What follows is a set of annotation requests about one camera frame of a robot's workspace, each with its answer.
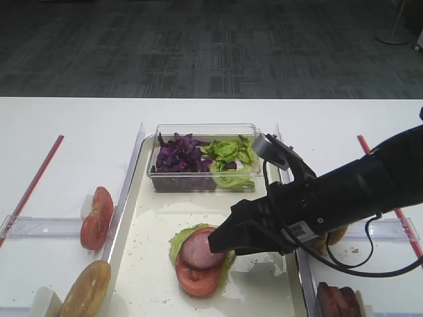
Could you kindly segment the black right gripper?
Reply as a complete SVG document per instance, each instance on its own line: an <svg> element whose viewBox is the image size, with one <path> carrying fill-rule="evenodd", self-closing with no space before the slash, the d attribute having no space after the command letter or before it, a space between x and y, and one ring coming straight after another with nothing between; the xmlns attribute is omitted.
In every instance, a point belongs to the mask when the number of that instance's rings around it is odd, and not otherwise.
<svg viewBox="0 0 423 317"><path fill-rule="evenodd" d="M208 236L211 252L234 251L237 256L264 252L284 255L298 249L285 228L306 220L305 194L314 180L315 177L308 177L288 184L274 182L265 196L242 199L231 206L230 217Z"/></svg>

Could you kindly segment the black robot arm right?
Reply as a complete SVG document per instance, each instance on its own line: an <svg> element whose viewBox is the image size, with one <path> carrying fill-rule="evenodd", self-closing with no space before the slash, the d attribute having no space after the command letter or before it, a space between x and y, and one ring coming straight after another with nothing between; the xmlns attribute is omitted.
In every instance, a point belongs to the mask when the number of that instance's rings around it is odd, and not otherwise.
<svg viewBox="0 0 423 317"><path fill-rule="evenodd" d="M293 180L268 184L264 197L233 205L230 216L209 235L214 253L288 254L362 219L422 203L421 126L322 176L270 134L259 135L253 149L264 163L291 170Z"/></svg>

